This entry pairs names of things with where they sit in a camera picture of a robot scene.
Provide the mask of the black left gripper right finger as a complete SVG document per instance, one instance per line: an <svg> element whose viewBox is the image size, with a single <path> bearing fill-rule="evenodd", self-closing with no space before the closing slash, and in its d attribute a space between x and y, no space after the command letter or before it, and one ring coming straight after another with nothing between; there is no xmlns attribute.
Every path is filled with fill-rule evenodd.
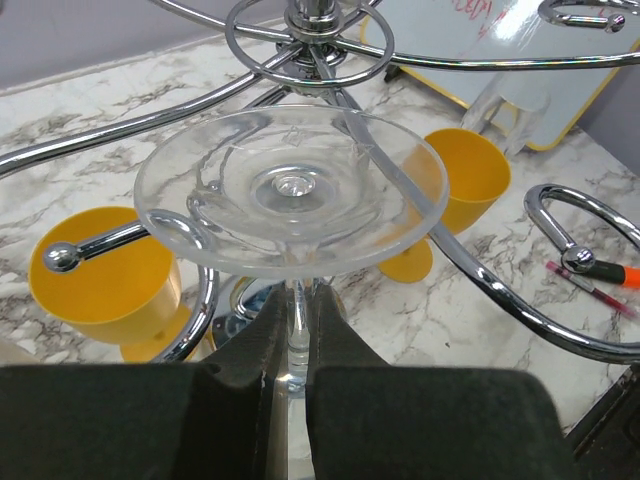
<svg viewBox="0 0 640 480"><path fill-rule="evenodd" d="M306 421L319 479L571 479L553 401L506 369L392 366L329 286L312 301Z"/></svg>

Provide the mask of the clear wine glass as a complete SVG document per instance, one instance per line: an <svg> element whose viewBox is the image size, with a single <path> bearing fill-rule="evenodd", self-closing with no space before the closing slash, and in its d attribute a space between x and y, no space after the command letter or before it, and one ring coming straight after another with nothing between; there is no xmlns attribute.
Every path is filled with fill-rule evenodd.
<svg viewBox="0 0 640 480"><path fill-rule="evenodd" d="M285 285L289 391L307 377L324 277L380 264L439 222L449 181L419 135L328 105L243 110L181 131L142 164L134 205L178 256Z"/></svg>

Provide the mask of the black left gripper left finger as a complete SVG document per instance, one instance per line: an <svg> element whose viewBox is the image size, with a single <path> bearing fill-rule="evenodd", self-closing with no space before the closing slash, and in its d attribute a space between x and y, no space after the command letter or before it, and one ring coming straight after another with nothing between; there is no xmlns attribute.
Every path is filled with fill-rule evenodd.
<svg viewBox="0 0 640 480"><path fill-rule="evenodd" d="M282 287L199 362L1 371L5 479L283 479Z"/></svg>

